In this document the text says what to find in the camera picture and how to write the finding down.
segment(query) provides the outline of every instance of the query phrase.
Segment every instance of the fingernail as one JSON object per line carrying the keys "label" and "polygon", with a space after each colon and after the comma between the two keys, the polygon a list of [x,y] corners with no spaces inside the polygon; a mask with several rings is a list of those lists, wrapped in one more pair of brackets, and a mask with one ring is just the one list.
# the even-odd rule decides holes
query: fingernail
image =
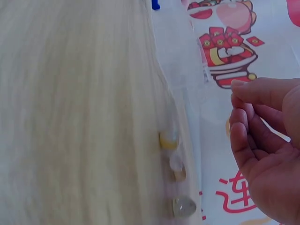
{"label": "fingernail", "polygon": [[239,87],[242,86],[244,84],[246,84],[247,82],[245,81],[240,81],[240,80],[232,80],[231,81],[231,87]]}

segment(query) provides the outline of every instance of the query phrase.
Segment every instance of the red chinese character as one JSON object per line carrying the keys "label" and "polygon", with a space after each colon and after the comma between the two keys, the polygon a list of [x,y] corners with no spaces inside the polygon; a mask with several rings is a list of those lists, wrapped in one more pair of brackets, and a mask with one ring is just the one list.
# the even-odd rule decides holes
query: red chinese character
{"label": "red chinese character", "polygon": [[[224,179],[220,179],[219,182],[224,183],[224,184],[228,184],[228,181],[224,180]],[[234,178],[229,179],[229,182],[232,183],[232,191],[234,193],[242,194],[241,198],[230,201],[230,204],[233,205],[233,204],[236,204],[236,203],[243,202],[244,207],[242,209],[237,209],[237,210],[236,209],[230,209],[228,207],[229,195],[225,192],[222,192],[222,191],[216,191],[216,195],[221,195],[221,196],[224,197],[223,209],[226,212],[240,213],[240,212],[245,212],[245,211],[249,211],[249,210],[252,210],[252,209],[256,208],[255,205],[250,205],[249,206],[250,195],[248,195],[248,185],[247,185],[247,182],[246,182],[245,178],[240,173],[240,171],[238,171],[238,173],[236,174],[236,176]]]}

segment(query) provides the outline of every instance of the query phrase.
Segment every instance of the blue object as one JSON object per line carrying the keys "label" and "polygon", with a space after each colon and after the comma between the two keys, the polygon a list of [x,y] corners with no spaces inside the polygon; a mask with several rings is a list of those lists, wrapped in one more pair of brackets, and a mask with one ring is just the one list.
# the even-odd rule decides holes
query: blue object
{"label": "blue object", "polygon": [[160,5],[158,3],[158,0],[152,0],[152,9],[153,10],[159,10],[160,9]]}

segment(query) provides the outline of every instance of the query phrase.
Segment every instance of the finger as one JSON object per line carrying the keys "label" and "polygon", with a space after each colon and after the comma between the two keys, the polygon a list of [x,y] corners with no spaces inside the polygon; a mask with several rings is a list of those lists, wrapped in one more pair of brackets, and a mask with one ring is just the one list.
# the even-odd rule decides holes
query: finger
{"label": "finger", "polygon": [[267,105],[281,111],[284,97],[298,85],[300,85],[299,78],[258,78],[251,82],[233,80],[231,89],[236,97],[246,103]]}
{"label": "finger", "polygon": [[258,160],[261,160],[262,158],[265,158],[265,157],[267,157],[269,155],[264,150],[261,150],[261,149],[257,148],[257,145],[256,145],[256,143],[253,140],[253,137],[251,135],[248,135],[248,143],[249,143],[249,146],[250,146],[251,150],[253,151],[255,157]]}
{"label": "finger", "polygon": [[283,124],[282,112],[266,105],[253,105],[255,113],[263,118],[274,130],[287,135]]}
{"label": "finger", "polygon": [[249,133],[253,137],[257,147],[269,154],[275,153],[287,143],[284,139],[274,134],[257,114],[248,121],[248,124]]}
{"label": "finger", "polygon": [[247,119],[247,114],[245,112],[245,110],[243,109],[233,109],[231,112],[231,116],[229,118],[229,125],[230,125],[230,129],[231,129],[231,125],[236,123],[236,122],[241,122],[242,124],[244,124],[247,132],[248,132],[248,119]]}
{"label": "finger", "polygon": [[253,106],[249,103],[245,103],[242,100],[240,100],[238,97],[236,97],[234,94],[231,96],[231,103],[233,108],[240,108],[243,109],[248,117],[248,120],[254,116],[254,109]]}
{"label": "finger", "polygon": [[241,173],[248,180],[251,170],[258,160],[249,146],[247,131],[244,124],[240,122],[232,124],[230,143],[235,161]]}
{"label": "finger", "polygon": [[232,95],[231,100],[234,108],[241,108],[246,112],[248,119],[248,132],[251,134],[259,149],[271,154],[275,153],[283,146],[283,144],[286,143],[285,140],[270,131],[260,117],[254,112],[252,104],[244,103],[242,100],[237,98],[235,94]]}

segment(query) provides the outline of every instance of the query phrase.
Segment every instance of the pink cartoon figure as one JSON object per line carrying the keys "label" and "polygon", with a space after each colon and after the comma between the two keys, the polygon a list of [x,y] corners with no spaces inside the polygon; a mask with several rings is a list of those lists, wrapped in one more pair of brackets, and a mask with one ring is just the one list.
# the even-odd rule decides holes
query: pink cartoon figure
{"label": "pink cartoon figure", "polygon": [[[230,88],[233,79],[248,82],[257,78],[256,74],[248,72],[248,66],[258,55],[242,37],[251,32],[256,21],[250,1],[192,2],[187,12],[203,48],[202,56],[219,87]],[[256,37],[251,40],[254,46],[263,43]]]}
{"label": "pink cartoon figure", "polygon": [[[229,181],[220,179],[219,182],[223,184],[232,183],[232,192],[240,195],[240,198],[230,201],[229,195],[226,192],[216,192],[216,195],[224,197],[223,209],[225,212],[242,213],[256,208],[253,203],[250,203],[251,198],[248,191],[248,184],[240,171],[238,171],[234,178],[229,179]],[[240,203],[240,207],[234,207],[234,205],[238,203]]]}

